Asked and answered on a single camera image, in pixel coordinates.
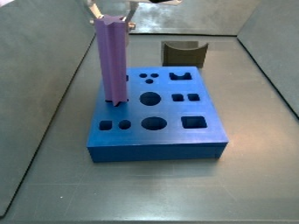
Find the purple block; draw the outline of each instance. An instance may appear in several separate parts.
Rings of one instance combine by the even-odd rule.
[[[127,102],[127,23],[106,15],[95,19],[106,100]]]

